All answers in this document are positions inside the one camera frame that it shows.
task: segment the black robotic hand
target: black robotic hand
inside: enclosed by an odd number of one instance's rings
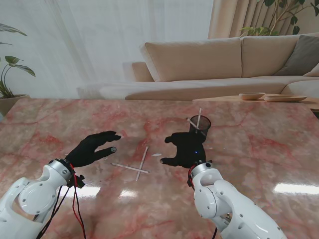
[[[165,139],[165,143],[173,143],[177,147],[174,158],[162,158],[160,162],[170,166],[191,168],[193,165],[206,161],[203,147],[205,139],[196,133],[173,133]]]
[[[97,152],[95,152],[95,150],[106,142],[112,142],[114,140],[119,140],[120,138],[121,136],[116,135],[116,132],[114,131],[89,135],[65,157],[65,160],[71,163],[75,168],[89,165],[94,161],[115,153],[115,147],[109,147]]]

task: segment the red wire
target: red wire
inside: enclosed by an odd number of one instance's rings
[[[78,186],[77,185],[77,182],[76,182],[76,176],[75,176],[75,173],[74,173],[74,168],[73,168],[73,165],[70,164],[71,168],[72,168],[72,174],[73,174],[73,177],[74,177],[74,195],[73,195],[73,203],[72,203],[72,209],[73,209],[73,213],[74,213],[74,216],[76,217],[76,219],[78,220],[79,224],[81,225],[81,228],[82,228],[82,231],[83,231],[83,234],[85,234],[84,232],[84,226],[83,224],[81,223],[80,219],[78,218],[78,216],[76,215],[75,213],[75,209],[74,209],[74,202],[75,202],[75,191],[76,191],[76,187]]]

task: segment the stick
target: stick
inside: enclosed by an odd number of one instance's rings
[[[132,169],[132,170],[135,170],[135,171],[138,171],[139,173],[142,172],[142,173],[150,173],[148,171],[145,171],[145,170],[141,170],[141,169],[137,169],[137,168],[132,168],[130,166],[125,166],[125,165],[121,165],[121,164],[118,164],[118,163],[111,163],[113,166],[118,166],[118,167],[122,167],[122,168],[127,168],[127,169]]]
[[[201,108],[199,108],[199,114],[198,114],[198,119],[197,119],[197,128],[199,126],[199,121],[200,121],[200,113],[201,113]]]
[[[199,129],[189,118],[186,118],[186,120],[187,120],[192,126],[194,126],[195,129],[199,130],[199,132],[201,132],[201,134],[202,134],[203,136],[206,137],[206,135],[205,135],[202,131],[200,131],[200,129]]]
[[[140,170],[141,170],[142,167],[143,167],[143,163],[144,163],[144,160],[145,160],[146,152],[148,151],[148,149],[149,149],[149,147],[146,146],[146,149],[145,149],[145,151],[144,151],[143,158],[142,158],[142,161],[141,161],[141,164],[140,164]],[[138,172],[135,181],[138,181],[139,176],[140,176],[140,172]]]

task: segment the white curtain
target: white curtain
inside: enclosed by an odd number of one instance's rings
[[[146,41],[207,39],[213,0],[1,0],[0,23],[28,36],[0,32],[4,56],[23,59],[36,73],[12,69],[16,94],[76,98],[76,88],[124,82],[123,63],[142,61]]]

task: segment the sofa cushion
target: sofa cushion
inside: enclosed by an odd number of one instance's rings
[[[317,80],[319,78],[316,77],[307,77],[307,76],[256,76],[252,77],[253,79],[263,79],[266,81],[272,82],[282,82],[287,84],[297,82],[297,81],[309,81],[309,80]]]
[[[303,95],[319,98],[319,80],[300,81],[287,85],[282,95]]]
[[[145,43],[141,53],[157,82],[241,77],[240,38]]]
[[[78,88],[85,99],[180,100],[231,96],[241,92],[279,94],[281,82],[253,78],[230,78],[176,82],[99,83]]]
[[[306,35],[319,36],[319,32]],[[242,77],[274,75],[286,63],[298,39],[299,35],[243,37]]]
[[[319,63],[319,37],[301,35],[293,53],[276,76],[302,76]]]
[[[304,76],[318,76],[319,77],[319,63],[310,72],[304,74]]]

